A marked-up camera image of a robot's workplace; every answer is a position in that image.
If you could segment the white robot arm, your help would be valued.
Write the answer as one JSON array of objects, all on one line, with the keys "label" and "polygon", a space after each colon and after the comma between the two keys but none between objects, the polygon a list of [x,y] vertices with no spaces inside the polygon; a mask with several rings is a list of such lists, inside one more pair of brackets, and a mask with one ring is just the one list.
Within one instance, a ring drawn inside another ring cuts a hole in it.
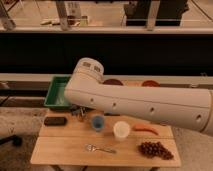
[{"label": "white robot arm", "polygon": [[213,90],[105,85],[103,65],[81,58],[64,96],[72,104],[213,136]]}]

